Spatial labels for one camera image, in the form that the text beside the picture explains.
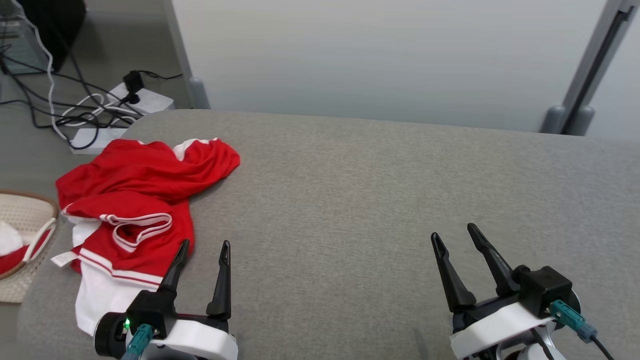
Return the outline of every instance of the metal frame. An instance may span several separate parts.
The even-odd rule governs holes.
[[[640,0],[607,0],[564,101],[549,108],[541,133],[584,136],[595,115],[589,102],[639,5]]]
[[[164,0],[163,3],[167,22],[169,23],[169,31],[171,32],[171,38],[173,39],[173,46],[175,47],[178,62],[180,63],[184,79],[187,83],[187,92],[189,93],[191,104],[194,109],[211,109],[202,80],[195,78],[191,72],[187,51],[184,48],[184,42],[182,41],[182,35],[180,34],[180,27],[178,26],[178,18],[175,16],[173,0]]]

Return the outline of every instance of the red and white clothing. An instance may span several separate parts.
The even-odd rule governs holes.
[[[140,290],[156,290],[193,224],[188,197],[227,177],[240,157],[218,139],[174,148],[114,140],[91,163],[56,182],[63,214],[75,224],[72,267],[82,273],[80,329],[93,334],[108,311],[125,311]]]

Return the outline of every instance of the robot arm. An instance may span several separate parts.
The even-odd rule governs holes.
[[[155,292],[143,290],[126,313],[107,313],[96,326],[93,341],[100,356],[142,360],[236,360],[236,339],[229,334],[231,317],[231,246],[220,251],[218,280],[207,315],[178,314],[180,273],[186,265],[185,240]]]
[[[526,347],[513,354],[513,359],[564,360],[551,340],[552,332],[564,325],[551,316],[550,307],[561,300],[580,311],[571,281],[549,266],[530,271],[521,265],[512,270],[475,224],[469,224],[467,230],[487,262],[498,296],[477,302],[449,261],[449,251],[438,233],[431,235],[442,286],[453,313],[450,340],[455,356],[461,360],[502,360],[503,349],[524,344]]]

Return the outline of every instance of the gray floor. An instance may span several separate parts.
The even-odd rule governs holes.
[[[163,76],[180,73],[171,36],[164,17],[162,3],[153,0],[85,1],[89,13],[74,43],[74,54],[85,80],[110,90],[122,82],[130,70],[151,70]],[[76,76],[70,61],[61,73]],[[46,76],[29,75],[21,79],[39,94],[46,96],[49,82]],[[176,107],[190,108],[186,86],[182,79],[155,80],[144,78],[150,90],[171,97]],[[23,99],[10,78],[0,78],[0,100]],[[54,100],[77,103],[86,96],[81,85],[56,78]],[[45,102],[37,104],[47,109]],[[50,118],[38,114],[38,123],[48,124]],[[69,135],[75,130],[67,128]],[[56,197],[55,180],[92,159],[73,155],[63,140],[49,129],[31,125],[24,105],[0,106],[0,188],[11,188]],[[0,303],[0,354],[4,358],[23,359],[15,342],[15,324],[19,306]]]

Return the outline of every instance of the wicker basket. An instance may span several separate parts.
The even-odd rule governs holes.
[[[22,302],[47,252],[57,217],[58,207],[51,199],[0,190],[0,220],[18,230],[26,244],[0,256],[0,302]]]

